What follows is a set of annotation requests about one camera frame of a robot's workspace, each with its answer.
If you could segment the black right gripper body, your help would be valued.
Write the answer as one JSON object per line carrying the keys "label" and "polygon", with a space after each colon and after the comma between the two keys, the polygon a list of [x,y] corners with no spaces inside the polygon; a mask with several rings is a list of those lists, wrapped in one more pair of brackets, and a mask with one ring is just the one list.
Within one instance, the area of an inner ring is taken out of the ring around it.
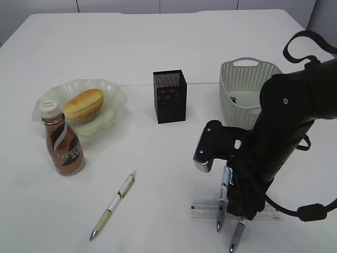
{"label": "black right gripper body", "polygon": [[234,185],[227,192],[227,211],[235,216],[253,220],[265,207],[265,194],[275,178],[275,156],[226,157],[232,169]]}

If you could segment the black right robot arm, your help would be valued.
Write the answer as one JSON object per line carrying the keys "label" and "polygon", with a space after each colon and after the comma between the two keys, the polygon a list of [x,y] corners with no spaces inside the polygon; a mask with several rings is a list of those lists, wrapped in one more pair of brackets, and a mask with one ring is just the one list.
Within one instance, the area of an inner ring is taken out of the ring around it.
{"label": "black right robot arm", "polygon": [[272,76],[262,86],[260,105],[237,156],[227,162],[234,173],[227,211],[250,220],[271,201],[266,192],[292,152],[305,150],[300,142],[314,121],[336,118],[336,60]]}

